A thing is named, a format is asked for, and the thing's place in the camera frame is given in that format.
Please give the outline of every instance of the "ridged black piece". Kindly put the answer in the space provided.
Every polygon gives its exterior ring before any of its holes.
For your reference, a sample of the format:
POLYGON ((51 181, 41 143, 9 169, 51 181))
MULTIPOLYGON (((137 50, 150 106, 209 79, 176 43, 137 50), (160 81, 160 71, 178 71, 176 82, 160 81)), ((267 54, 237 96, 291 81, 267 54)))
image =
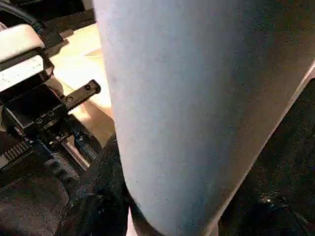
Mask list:
POLYGON ((18 144, 16 144, 14 147, 6 151, 3 155, 9 162, 12 162, 16 160, 17 158, 19 158, 23 153, 30 150, 30 148, 31 146, 27 142, 21 141, 18 144))

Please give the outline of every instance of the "metal rod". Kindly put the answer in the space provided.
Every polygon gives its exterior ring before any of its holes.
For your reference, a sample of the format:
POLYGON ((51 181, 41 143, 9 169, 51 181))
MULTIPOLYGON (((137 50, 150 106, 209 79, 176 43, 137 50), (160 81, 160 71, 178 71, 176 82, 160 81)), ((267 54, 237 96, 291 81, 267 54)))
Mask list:
POLYGON ((69 154, 82 167, 84 171, 86 171, 90 167, 89 162, 84 159, 78 149, 76 149, 70 142, 64 141, 62 143, 62 146, 67 150, 67 152, 69 152, 69 154))

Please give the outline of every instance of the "white label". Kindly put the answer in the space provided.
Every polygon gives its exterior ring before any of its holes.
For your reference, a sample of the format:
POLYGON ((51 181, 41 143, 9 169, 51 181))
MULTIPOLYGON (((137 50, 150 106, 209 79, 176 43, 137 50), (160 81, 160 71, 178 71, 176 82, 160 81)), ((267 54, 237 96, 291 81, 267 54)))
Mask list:
POLYGON ((44 70, 44 61, 40 55, 29 58, 19 64, 0 71, 0 92, 28 79, 44 70))

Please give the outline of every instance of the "black cable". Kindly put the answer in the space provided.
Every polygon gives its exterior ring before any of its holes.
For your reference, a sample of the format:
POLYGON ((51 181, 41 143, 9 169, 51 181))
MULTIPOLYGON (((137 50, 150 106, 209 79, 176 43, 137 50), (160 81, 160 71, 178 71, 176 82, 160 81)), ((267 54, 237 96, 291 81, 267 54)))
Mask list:
POLYGON ((32 28, 37 32, 41 33, 44 29, 46 29, 45 24, 35 18, 34 16, 27 13, 25 10, 11 4, 0 0, 0 10, 6 11, 18 18, 23 19, 26 23, 32 26, 32 28))

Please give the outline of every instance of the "wooden desk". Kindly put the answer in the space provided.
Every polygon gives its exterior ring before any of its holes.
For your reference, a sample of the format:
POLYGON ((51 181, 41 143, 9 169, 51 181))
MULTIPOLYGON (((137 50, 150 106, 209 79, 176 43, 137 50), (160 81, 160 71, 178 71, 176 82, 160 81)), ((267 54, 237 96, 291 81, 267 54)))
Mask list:
POLYGON ((55 65, 55 78, 62 84, 65 95, 92 79, 100 84, 101 93, 72 113, 104 145, 115 129, 97 26, 94 24, 78 29, 67 39, 69 44, 50 58, 55 65))

